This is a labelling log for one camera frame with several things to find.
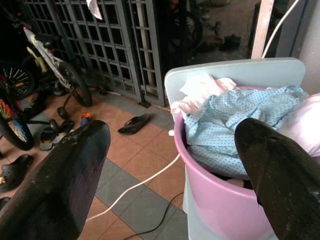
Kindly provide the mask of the dark motorcycle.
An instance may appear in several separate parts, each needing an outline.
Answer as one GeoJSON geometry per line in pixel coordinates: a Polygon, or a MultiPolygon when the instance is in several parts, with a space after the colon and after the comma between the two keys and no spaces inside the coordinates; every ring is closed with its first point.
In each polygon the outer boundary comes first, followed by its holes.
{"type": "Polygon", "coordinates": [[[185,65],[203,35],[197,0],[158,0],[158,10],[164,61],[185,65]]]}

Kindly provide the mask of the purple plastic laundry basin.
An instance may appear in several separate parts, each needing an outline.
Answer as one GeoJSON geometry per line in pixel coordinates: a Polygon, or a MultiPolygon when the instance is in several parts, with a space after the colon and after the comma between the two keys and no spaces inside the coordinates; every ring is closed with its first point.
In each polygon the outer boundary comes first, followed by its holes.
{"type": "Polygon", "coordinates": [[[299,86],[233,89],[176,119],[195,208],[226,240],[320,240],[320,111],[299,86]]]}

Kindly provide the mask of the white wooden post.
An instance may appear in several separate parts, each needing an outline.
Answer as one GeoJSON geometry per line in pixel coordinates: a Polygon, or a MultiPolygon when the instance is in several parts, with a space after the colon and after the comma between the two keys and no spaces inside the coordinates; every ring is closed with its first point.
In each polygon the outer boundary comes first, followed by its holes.
{"type": "Polygon", "coordinates": [[[251,59],[262,58],[267,38],[270,18],[272,15],[274,0],[261,0],[254,35],[251,59]]]}

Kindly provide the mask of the lilac pink garment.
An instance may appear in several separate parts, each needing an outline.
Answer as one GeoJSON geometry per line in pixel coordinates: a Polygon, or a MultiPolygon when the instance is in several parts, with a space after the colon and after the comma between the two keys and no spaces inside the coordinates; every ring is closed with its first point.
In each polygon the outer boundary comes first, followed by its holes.
{"type": "Polygon", "coordinates": [[[320,92],[293,108],[292,117],[278,130],[297,142],[310,156],[320,160],[320,92]]]}

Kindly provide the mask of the white children's bicycle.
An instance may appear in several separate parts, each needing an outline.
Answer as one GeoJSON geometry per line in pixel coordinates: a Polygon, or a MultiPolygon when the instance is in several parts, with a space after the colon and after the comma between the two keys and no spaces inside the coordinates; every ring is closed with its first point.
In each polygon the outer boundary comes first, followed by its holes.
{"type": "Polygon", "coordinates": [[[17,90],[17,96],[22,99],[29,96],[37,84],[45,90],[68,93],[63,106],[57,109],[58,115],[64,120],[69,118],[66,105],[71,97],[74,97],[80,105],[90,107],[92,96],[83,78],[71,64],[54,55],[54,44],[60,42],[62,37],[35,34],[23,21],[14,23],[12,26],[18,29],[19,33],[24,34],[28,41],[26,49],[29,55],[24,58],[22,65],[29,67],[33,62],[42,74],[39,81],[36,81],[34,76],[29,80],[14,80],[13,89],[17,90]]]}

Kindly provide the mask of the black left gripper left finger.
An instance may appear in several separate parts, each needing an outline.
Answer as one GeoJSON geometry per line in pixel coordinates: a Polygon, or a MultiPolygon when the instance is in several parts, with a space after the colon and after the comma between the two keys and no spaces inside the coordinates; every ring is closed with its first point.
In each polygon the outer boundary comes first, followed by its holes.
{"type": "Polygon", "coordinates": [[[0,240],[78,240],[110,144],[101,120],[67,134],[0,210],[0,240]]]}

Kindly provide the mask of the light blue dotted garment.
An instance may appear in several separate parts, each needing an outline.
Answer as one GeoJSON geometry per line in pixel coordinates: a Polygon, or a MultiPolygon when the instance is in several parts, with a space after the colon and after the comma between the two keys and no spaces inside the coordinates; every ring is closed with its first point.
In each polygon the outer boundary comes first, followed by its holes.
{"type": "Polygon", "coordinates": [[[248,180],[235,145],[235,129],[257,119],[278,130],[307,94],[300,86],[269,89],[233,89],[212,95],[195,113],[185,117],[187,151],[208,172],[248,180]]]}

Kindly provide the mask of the pale pink garment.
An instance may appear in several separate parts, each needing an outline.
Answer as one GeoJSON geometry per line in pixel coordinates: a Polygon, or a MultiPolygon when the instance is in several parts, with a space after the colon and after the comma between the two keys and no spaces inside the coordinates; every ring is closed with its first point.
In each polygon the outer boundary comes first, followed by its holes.
{"type": "Polygon", "coordinates": [[[215,79],[211,74],[189,78],[179,89],[185,96],[171,104],[171,113],[187,114],[197,112],[210,96],[219,96],[230,90],[237,90],[237,84],[228,77],[215,79]]]}

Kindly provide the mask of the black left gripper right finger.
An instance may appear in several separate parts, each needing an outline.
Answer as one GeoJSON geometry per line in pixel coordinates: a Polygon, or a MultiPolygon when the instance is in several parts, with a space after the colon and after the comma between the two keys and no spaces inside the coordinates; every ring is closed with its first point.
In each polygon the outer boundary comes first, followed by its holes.
{"type": "Polygon", "coordinates": [[[320,240],[320,164],[254,118],[234,132],[238,156],[278,240],[320,240]]]}

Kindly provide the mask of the dark slide sandal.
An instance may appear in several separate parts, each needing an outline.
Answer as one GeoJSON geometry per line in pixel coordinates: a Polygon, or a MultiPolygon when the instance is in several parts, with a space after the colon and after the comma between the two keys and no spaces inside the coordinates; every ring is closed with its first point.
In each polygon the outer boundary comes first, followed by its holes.
{"type": "Polygon", "coordinates": [[[40,134],[39,149],[49,151],[56,146],[74,127],[71,119],[66,119],[61,125],[55,120],[49,121],[50,125],[44,128],[40,134]]]}

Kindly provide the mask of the orange and blue toy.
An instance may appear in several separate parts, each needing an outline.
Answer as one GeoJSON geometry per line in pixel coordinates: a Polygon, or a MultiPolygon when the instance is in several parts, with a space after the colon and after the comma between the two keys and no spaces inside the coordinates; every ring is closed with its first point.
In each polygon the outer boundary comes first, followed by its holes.
{"type": "Polygon", "coordinates": [[[91,115],[89,113],[83,113],[80,116],[80,125],[83,126],[91,120],[91,115]]]}

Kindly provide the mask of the grey metal folding gate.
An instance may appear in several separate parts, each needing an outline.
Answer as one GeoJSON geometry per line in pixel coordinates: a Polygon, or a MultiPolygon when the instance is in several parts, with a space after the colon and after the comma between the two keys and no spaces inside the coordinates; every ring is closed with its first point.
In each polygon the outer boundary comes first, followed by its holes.
{"type": "Polygon", "coordinates": [[[61,35],[57,54],[74,60],[112,91],[143,104],[166,103],[155,0],[21,0],[36,32],[61,35]]]}

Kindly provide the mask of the black clog shoe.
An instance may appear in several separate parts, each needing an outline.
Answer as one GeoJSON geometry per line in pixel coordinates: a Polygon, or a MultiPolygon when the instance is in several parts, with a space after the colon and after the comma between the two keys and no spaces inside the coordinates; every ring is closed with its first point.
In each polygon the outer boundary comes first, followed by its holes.
{"type": "Polygon", "coordinates": [[[19,156],[14,162],[4,164],[0,174],[0,193],[16,189],[24,180],[34,157],[29,154],[19,156]]]}

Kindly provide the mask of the light blue plastic stool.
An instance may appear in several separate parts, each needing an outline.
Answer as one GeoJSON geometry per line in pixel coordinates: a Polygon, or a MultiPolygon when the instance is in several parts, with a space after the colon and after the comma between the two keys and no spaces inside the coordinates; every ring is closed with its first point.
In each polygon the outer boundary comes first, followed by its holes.
{"type": "MultiPolygon", "coordinates": [[[[179,89],[187,79],[210,74],[230,78],[240,87],[299,86],[304,63],[293,57],[242,59],[174,68],[165,75],[170,103],[182,100],[179,89]]],[[[188,153],[185,123],[174,114],[174,142],[185,164],[183,210],[188,240],[278,240],[253,190],[239,187],[202,168],[188,153]]]]}

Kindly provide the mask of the colourful-spoked bicycle wheel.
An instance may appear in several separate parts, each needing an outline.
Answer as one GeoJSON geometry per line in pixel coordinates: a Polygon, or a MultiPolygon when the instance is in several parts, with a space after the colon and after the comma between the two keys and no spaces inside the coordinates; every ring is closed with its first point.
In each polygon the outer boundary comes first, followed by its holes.
{"type": "Polygon", "coordinates": [[[33,136],[20,107],[20,101],[0,73],[0,134],[20,150],[28,151],[34,145],[33,136]]]}

